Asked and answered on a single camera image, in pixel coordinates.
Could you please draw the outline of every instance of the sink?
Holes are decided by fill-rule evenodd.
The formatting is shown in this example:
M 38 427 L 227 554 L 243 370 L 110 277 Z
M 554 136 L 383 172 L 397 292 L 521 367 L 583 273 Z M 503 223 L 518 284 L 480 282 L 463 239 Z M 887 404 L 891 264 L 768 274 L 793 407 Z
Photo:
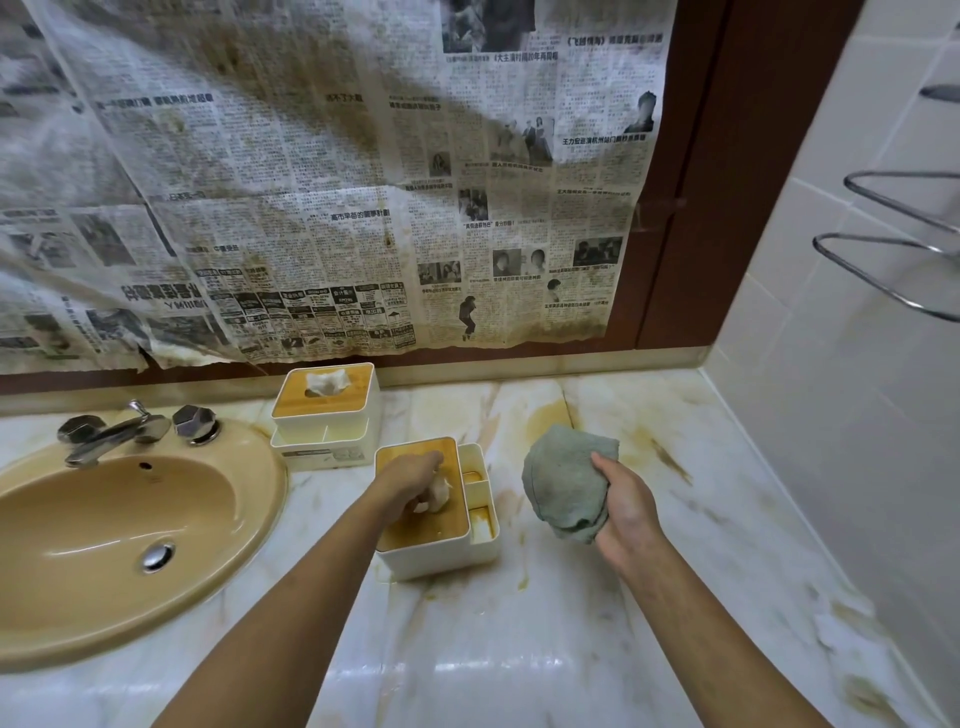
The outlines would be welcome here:
M 0 472 L 0 670 L 86 657 L 212 594 L 263 543 L 286 470 L 249 425 L 172 432 L 83 470 L 54 445 Z

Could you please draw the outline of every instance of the cloth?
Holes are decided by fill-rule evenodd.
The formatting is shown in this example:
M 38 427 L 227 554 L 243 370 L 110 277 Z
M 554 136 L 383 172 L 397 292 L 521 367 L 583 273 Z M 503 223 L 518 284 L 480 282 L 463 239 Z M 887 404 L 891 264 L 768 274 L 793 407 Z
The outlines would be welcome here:
M 607 481 L 590 460 L 599 452 L 613 460 L 620 441 L 553 425 L 523 460 L 523 491 L 534 513 L 562 539 L 592 544 L 607 522 Z

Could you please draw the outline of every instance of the backsplash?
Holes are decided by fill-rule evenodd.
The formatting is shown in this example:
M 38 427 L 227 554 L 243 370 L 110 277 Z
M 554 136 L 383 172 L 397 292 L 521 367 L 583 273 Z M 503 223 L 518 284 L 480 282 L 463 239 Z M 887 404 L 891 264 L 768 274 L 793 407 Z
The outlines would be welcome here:
M 960 325 L 887 299 L 811 246 L 840 231 L 931 232 L 843 186 L 851 172 L 960 170 L 957 0 L 868 0 L 706 371 L 941 706 L 960 719 Z M 960 185 L 868 181 L 956 223 Z M 842 240 L 832 250 L 932 307 L 960 311 L 936 256 Z

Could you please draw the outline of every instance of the newspaper covering mirror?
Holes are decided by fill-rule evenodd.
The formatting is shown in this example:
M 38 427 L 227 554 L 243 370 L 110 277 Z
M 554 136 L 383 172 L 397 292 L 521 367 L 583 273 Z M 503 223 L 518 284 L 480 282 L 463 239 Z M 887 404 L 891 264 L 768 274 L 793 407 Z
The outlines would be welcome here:
M 603 335 L 676 0 L 0 0 L 0 373 Z

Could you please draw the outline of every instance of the marble countertop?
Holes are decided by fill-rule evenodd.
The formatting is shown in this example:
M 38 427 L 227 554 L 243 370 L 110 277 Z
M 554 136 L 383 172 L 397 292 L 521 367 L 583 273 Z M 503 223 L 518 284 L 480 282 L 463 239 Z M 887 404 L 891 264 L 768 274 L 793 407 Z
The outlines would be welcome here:
M 643 615 L 596 549 L 556 539 L 526 501 L 523 457 L 554 423 L 620 440 L 621 460 L 653 489 L 678 550 L 834 726 L 887 725 L 864 712 L 818 642 L 818 605 L 855 595 L 698 372 L 383 394 L 381 445 L 451 435 L 483 446 L 503 549 L 493 564 L 407 584 L 383 583 L 382 565 L 372 566 L 310 726 L 700 725 Z M 269 431 L 270 405 L 215 409 Z M 52 442 L 62 420 L 0 420 L 0 466 Z M 371 478 L 372 466 L 291 474 L 276 529 L 223 589 L 118 649 L 0 675 L 0 723 L 146 728 Z

